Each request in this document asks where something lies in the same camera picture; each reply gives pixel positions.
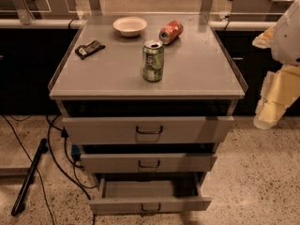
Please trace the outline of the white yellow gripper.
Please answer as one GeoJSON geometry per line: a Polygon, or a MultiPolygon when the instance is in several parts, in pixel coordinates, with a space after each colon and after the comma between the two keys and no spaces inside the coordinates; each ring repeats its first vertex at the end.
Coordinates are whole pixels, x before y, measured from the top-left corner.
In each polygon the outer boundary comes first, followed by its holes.
{"type": "Polygon", "coordinates": [[[254,126],[260,129],[272,128],[299,98],[300,67],[284,65],[277,72],[268,71],[262,83],[254,126]]]}

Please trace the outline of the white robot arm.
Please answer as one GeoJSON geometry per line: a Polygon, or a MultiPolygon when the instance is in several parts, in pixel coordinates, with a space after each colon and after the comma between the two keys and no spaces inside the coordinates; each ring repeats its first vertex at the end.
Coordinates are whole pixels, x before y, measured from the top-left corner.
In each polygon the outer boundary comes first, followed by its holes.
{"type": "Polygon", "coordinates": [[[275,25],[254,38],[252,45],[270,48],[272,58],[282,64],[277,72],[267,72],[253,120],[256,128],[270,129],[300,98],[300,0],[294,0],[275,25]]]}

